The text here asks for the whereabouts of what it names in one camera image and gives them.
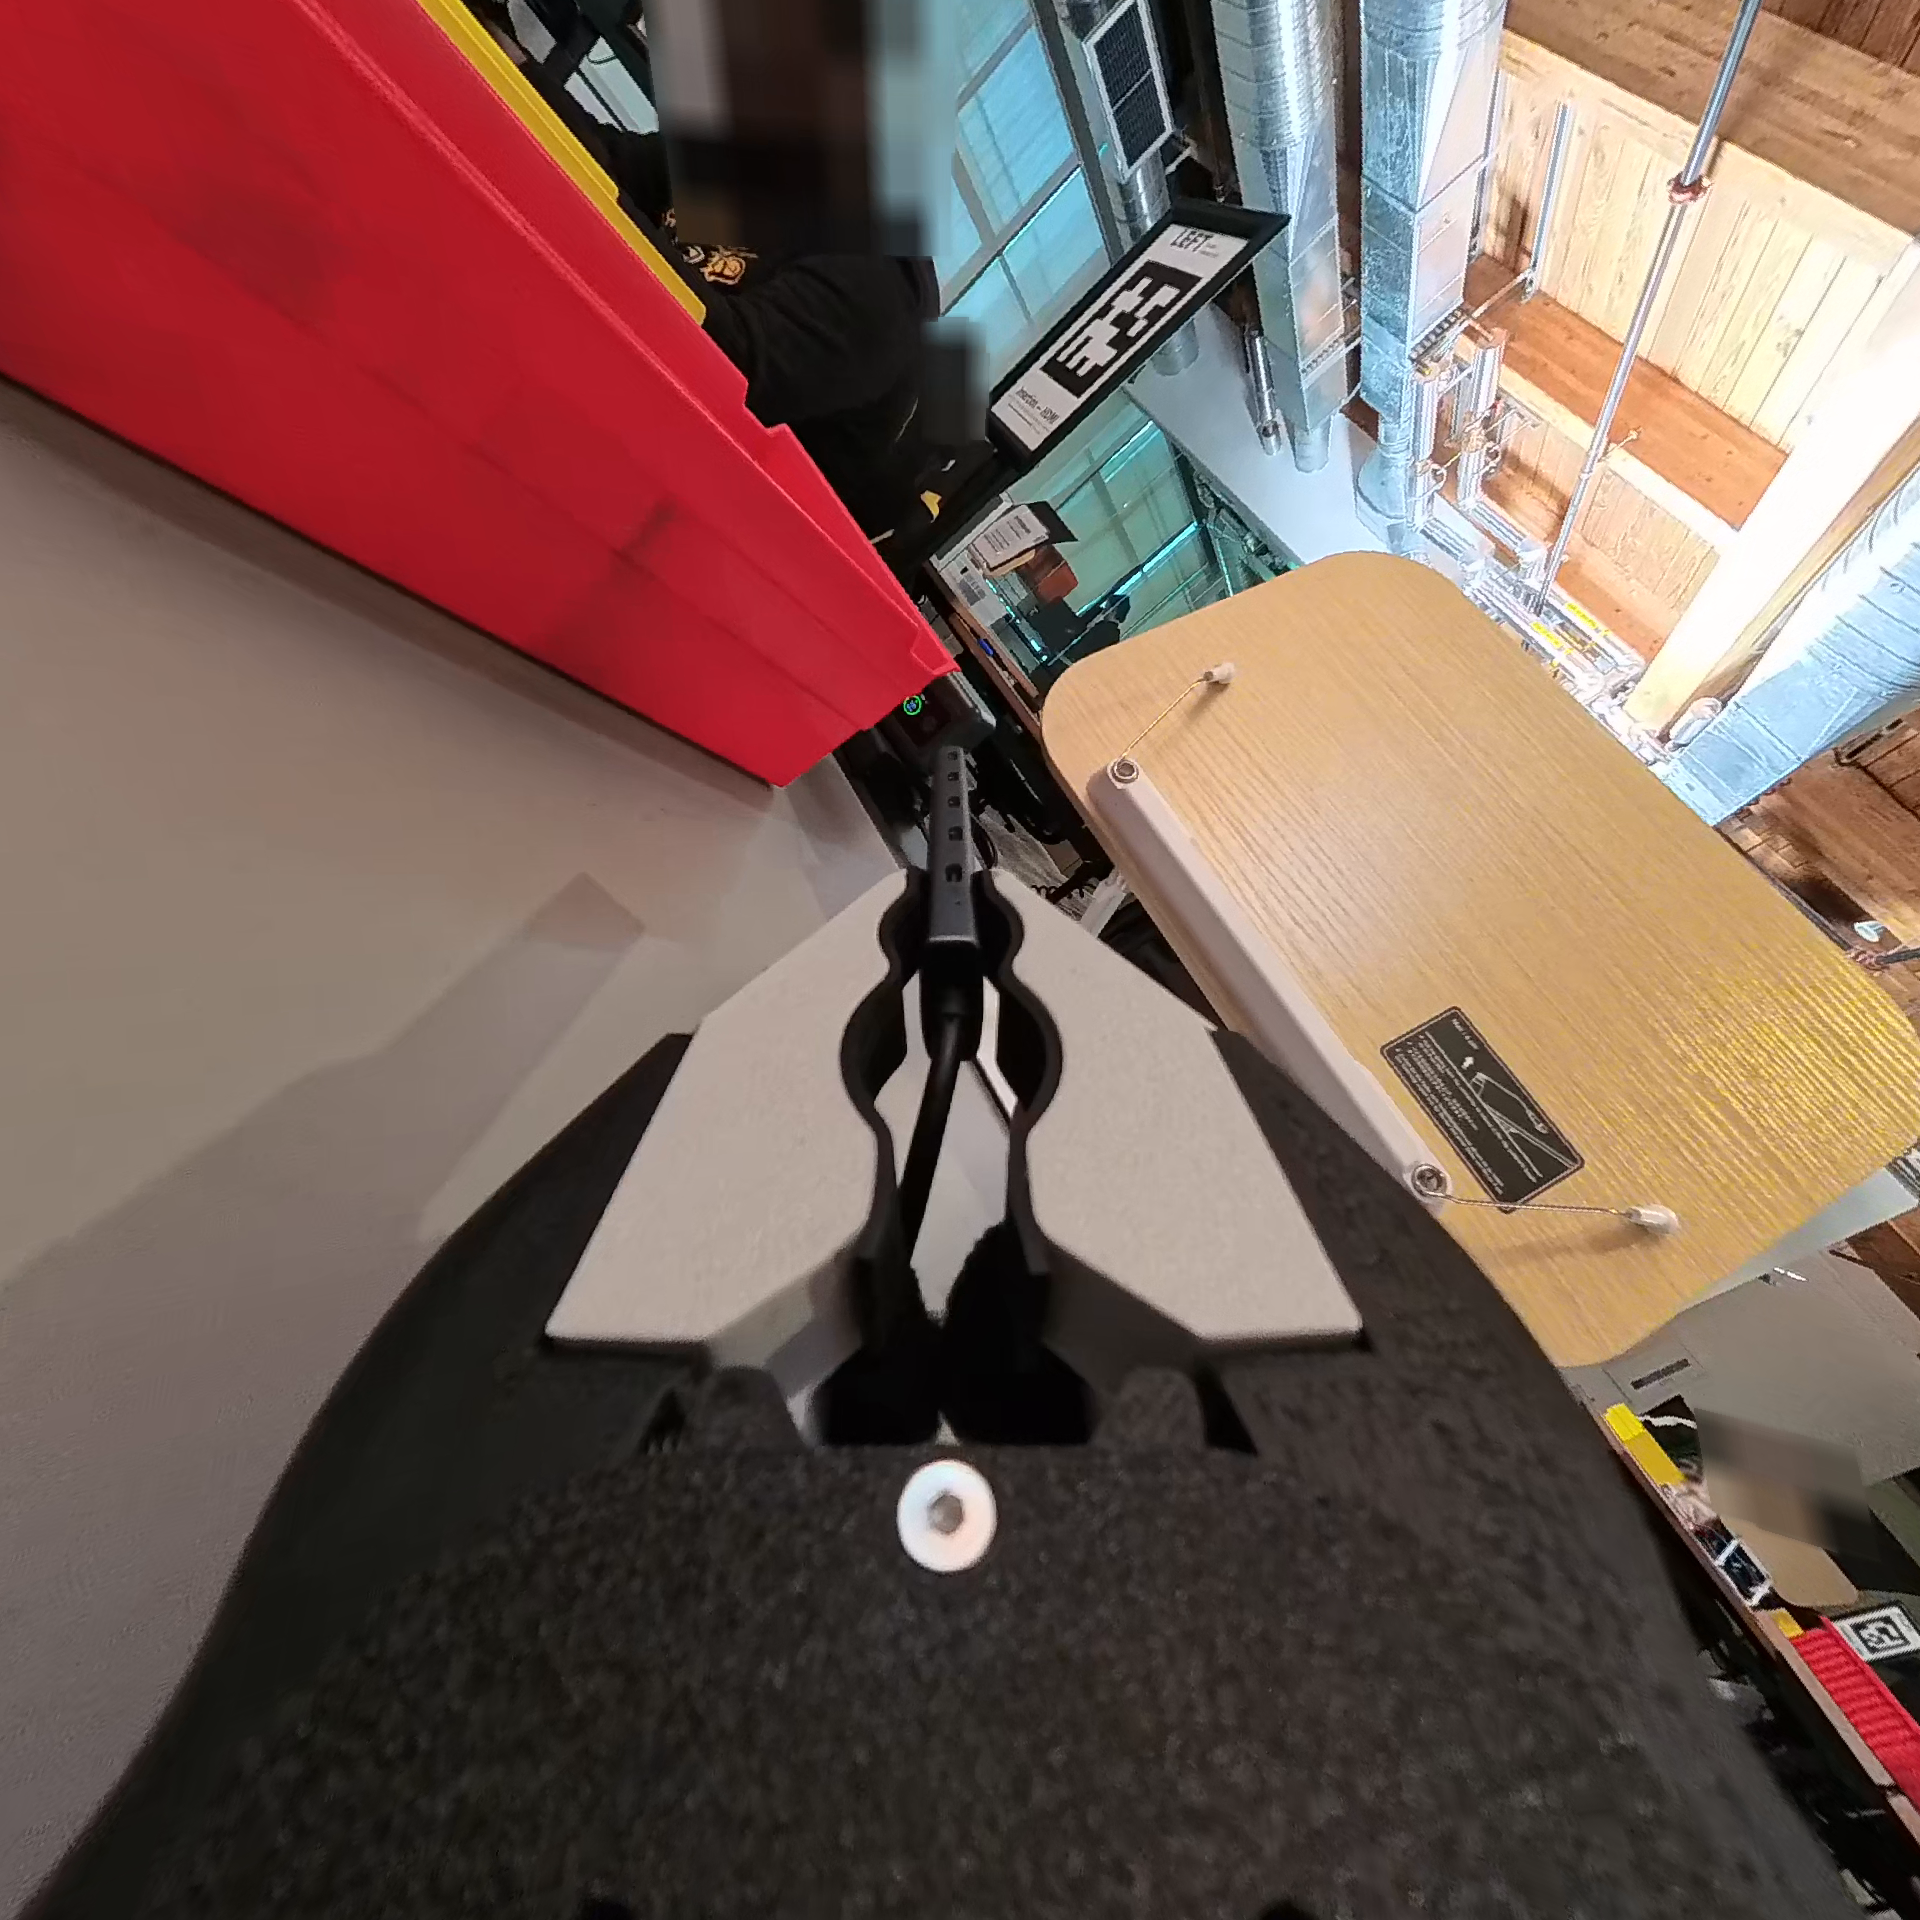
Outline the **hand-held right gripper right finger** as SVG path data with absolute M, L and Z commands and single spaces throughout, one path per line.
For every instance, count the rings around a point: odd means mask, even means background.
M 1220 1032 L 1020 881 L 995 881 L 995 1439 L 1083 1442 L 1136 1376 L 1252 1445 L 1228 1373 L 1345 1351 L 1337 1275 Z

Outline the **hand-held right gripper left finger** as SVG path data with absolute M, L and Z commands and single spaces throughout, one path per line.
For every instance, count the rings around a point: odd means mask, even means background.
M 854 1258 L 891 1167 L 841 1047 L 886 987 L 880 927 L 904 903 L 905 875 L 879 881 L 700 1022 L 550 1343 L 761 1370 L 815 1425 L 815 1394 L 857 1347 Z

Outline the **wooden book stand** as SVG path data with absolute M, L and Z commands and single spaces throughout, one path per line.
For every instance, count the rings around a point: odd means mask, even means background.
M 1915 1034 L 1441 571 L 1347 554 L 1068 669 L 1080 801 L 1215 1008 L 1200 883 L 1468 1206 L 1439 1219 L 1559 1365 L 1636 1347 L 1915 1147 Z

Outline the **metal ceiling pipe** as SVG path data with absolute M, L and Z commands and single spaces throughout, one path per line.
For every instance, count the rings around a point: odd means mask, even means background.
M 1642 346 L 1648 335 L 1654 313 L 1660 305 L 1668 269 L 1673 265 L 1680 243 L 1690 232 L 1695 206 L 1704 201 L 1705 195 L 1712 191 L 1707 174 L 1712 157 L 1719 146 L 1721 118 L 1726 115 L 1726 109 L 1730 103 L 1747 46 L 1759 29 L 1760 15 L 1763 3 L 1743 3 L 1738 8 L 1736 24 L 1719 56 L 1707 103 L 1704 106 L 1696 120 L 1691 143 L 1687 144 L 1687 157 L 1683 159 L 1680 168 L 1668 181 L 1666 215 L 1660 230 L 1660 238 L 1655 241 L 1655 250 L 1648 258 L 1648 270 L 1640 288 L 1640 299 L 1625 326 L 1619 359 L 1600 399 L 1592 439 L 1585 448 L 1583 467 L 1577 469 L 1572 490 L 1569 494 L 1566 512 L 1555 528 L 1552 542 L 1542 567 L 1542 576 L 1530 591 L 1531 613 L 1545 610 L 1545 602 L 1552 594 L 1556 574 L 1566 562 L 1569 546 L 1585 514 L 1588 494 L 1594 493 L 1599 472 L 1603 469 L 1607 454 L 1614 443 L 1617 416 L 1625 401 L 1625 391 L 1634 376 L 1634 366 L 1642 359 Z

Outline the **red plastic bin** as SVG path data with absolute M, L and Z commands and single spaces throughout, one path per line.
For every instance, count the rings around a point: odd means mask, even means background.
M 955 672 L 418 6 L 2 29 L 7 378 L 769 785 Z

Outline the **red storage crate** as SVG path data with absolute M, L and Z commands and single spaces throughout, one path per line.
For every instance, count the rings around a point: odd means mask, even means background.
M 1918 1809 L 1918 1725 L 1855 1654 L 1834 1623 L 1807 1627 L 1794 1642 L 1800 1661 L 1827 1693 L 1866 1749 L 1883 1765 L 1895 1790 Z

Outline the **galvanised metal duct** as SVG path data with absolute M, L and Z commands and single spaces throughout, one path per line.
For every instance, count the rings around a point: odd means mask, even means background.
M 1390 554 L 1427 560 L 1439 399 L 1417 361 L 1464 313 L 1506 6 L 1359 6 L 1359 330 L 1337 217 L 1347 8 L 1215 3 L 1209 15 L 1239 203 L 1282 219 L 1252 269 L 1260 431 L 1318 473 L 1360 397 L 1376 448 L 1359 473 L 1359 518 Z

